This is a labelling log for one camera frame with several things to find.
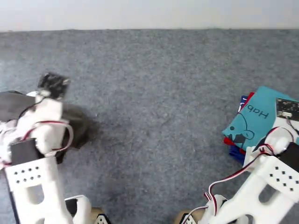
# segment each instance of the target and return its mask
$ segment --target circuit board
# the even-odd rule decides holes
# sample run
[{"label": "circuit board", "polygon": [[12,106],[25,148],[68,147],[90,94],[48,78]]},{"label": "circuit board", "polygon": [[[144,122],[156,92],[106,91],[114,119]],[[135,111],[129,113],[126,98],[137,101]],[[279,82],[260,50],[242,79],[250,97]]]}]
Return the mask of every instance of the circuit board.
[{"label": "circuit board", "polygon": [[66,94],[69,84],[69,78],[49,72],[39,80],[38,90],[48,91],[50,93],[49,98],[62,99]]},{"label": "circuit board", "polygon": [[299,121],[299,102],[276,98],[276,116],[285,119],[286,114],[290,120]]}]

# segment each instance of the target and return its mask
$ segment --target black cable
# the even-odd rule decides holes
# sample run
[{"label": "black cable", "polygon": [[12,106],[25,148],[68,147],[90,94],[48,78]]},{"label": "black cable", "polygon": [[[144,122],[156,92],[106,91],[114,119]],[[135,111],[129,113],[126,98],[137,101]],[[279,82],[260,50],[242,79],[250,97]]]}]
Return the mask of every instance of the black cable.
[{"label": "black cable", "polygon": [[297,135],[299,135],[299,131],[298,131],[298,129],[296,129],[296,128],[292,125],[290,118],[287,117],[287,116],[286,116],[286,122],[287,122],[287,124],[288,124],[289,126],[292,127],[292,129],[294,129],[294,131],[297,133]]},{"label": "black cable", "polygon": [[18,119],[17,119],[17,121],[16,121],[16,123],[15,123],[15,127],[18,125],[19,119],[24,115],[24,113],[26,113],[28,110],[30,110],[30,109],[33,108],[34,106],[40,104],[44,99],[46,99],[46,97],[42,98],[42,99],[41,99],[40,101],[38,101],[37,103],[34,103],[34,104],[32,104],[32,105],[26,107],[26,108],[20,113],[20,115],[19,115],[19,117],[18,117]]}]

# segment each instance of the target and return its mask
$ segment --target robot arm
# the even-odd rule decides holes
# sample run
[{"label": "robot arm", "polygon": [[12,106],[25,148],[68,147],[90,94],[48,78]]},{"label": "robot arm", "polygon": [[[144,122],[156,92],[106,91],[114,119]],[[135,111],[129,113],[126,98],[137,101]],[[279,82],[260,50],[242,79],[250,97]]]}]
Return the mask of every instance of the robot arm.
[{"label": "robot arm", "polygon": [[[72,127],[62,119],[62,102],[67,79],[51,74],[42,79],[33,108],[13,121],[1,145],[2,160],[17,223],[92,224],[91,204],[85,196],[64,199],[55,153],[72,141]],[[65,130],[68,143],[62,146]],[[35,186],[41,186],[44,199],[36,198]],[[96,223],[109,223],[102,216]]]},{"label": "robot arm", "polygon": [[[277,139],[277,144],[274,145],[281,145],[282,142],[285,143],[285,140]],[[253,216],[256,224],[280,223],[299,201],[299,146],[294,142],[288,142],[278,155],[275,153],[278,152],[278,148],[275,147],[268,150],[262,145],[257,148],[257,152],[254,148],[247,151],[250,156],[247,155],[241,172],[223,179],[226,181],[243,171],[251,171],[234,197],[227,200],[209,191],[209,194],[206,194],[208,203],[200,208],[204,210],[202,216],[193,221],[190,212],[181,224],[248,224],[249,219],[246,215]],[[276,192],[268,202],[262,203],[259,201],[259,195],[267,185],[272,186]]]}]

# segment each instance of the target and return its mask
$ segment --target dark fabric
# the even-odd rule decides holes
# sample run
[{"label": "dark fabric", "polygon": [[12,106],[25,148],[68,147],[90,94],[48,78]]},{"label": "dark fabric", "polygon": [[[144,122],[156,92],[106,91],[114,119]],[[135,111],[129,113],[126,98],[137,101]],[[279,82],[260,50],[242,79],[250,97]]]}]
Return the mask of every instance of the dark fabric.
[{"label": "dark fabric", "polygon": [[[34,97],[16,91],[0,92],[0,121],[8,122],[18,119],[20,113],[34,102]],[[80,107],[69,104],[64,104],[62,117],[70,122],[74,130],[74,140],[71,146],[80,148],[87,140],[88,118]],[[67,138],[68,134],[66,133],[64,142],[67,141]]]}]

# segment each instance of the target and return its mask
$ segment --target red and white wire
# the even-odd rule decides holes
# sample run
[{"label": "red and white wire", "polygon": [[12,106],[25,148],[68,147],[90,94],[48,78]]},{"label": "red and white wire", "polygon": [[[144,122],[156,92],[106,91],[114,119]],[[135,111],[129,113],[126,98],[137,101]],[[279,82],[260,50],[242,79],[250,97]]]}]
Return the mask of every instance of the red and white wire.
[{"label": "red and white wire", "polygon": [[208,208],[208,206],[201,206],[201,207],[197,207],[197,208],[193,209],[192,211],[189,212],[188,215],[185,216],[185,218],[184,218],[184,220],[182,221],[181,224],[185,224],[186,221],[188,220],[188,218],[190,217],[190,215],[192,215],[192,213],[195,212],[196,210],[199,210],[199,209],[206,209],[206,208]]},{"label": "red and white wire", "polygon": [[65,149],[67,149],[68,147],[71,146],[71,143],[72,143],[72,141],[74,139],[73,128],[69,124],[67,124],[67,123],[64,123],[62,121],[54,121],[54,120],[45,120],[45,121],[36,122],[34,124],[33,128],[31,128],[30,130],[28,130],[26,132],[26,134],[22,138],[22,141],[26,140],[30,136],[30,134],[32,133],[32,131],[35,130],[35,129],[37,129],[40,125],[60,125],[60,126],[64,126],[66,129],[68,129],[68,132],[69,132],[68,143],[66,144],[65,147],[53,149],[54,151],[63,151],[63,150],[65,150]]},{"label": "red and white wire", "polygon": [[211,197],[211,199],[212,199],[212,201],[213,201],[213,203],[214,203],[214,216],[217,215],[217,201],[216,201],[215,196],[212,194],[212,187],[213,187],[215,184],[217,184],[217,183],[226,182],[226,181],[232,180],[232,179],[234,179],[235,177],[241,175],[241,174],[244,173],[244,172],[249,168],[249,166],[250,166],[252,163],[254,163],[254,162],[256,161],[256,159],[257,159],[259,156],[261,156],[261,155],[269,155],[269,156],[271,156],[271,154],[269,154],[269,153],[267,153],[267,152],[261,152],[259,155],[257,155],[256,158],[254,158],[250,163],[248,163],[248,164],[247,164],[245,167],[243,167],[242,169],[238,170],[237,172],[233,173],[232,175],[230,175],[230,176],[228,176],[228,177],[226,177],[226,178],[224,178],[224,179],[222,179],[222,180],[215,181],[215,182],[213,182],[213,183],[210,184],[208,193],[209,193],[209,195],[210,195],[210,197]]}]

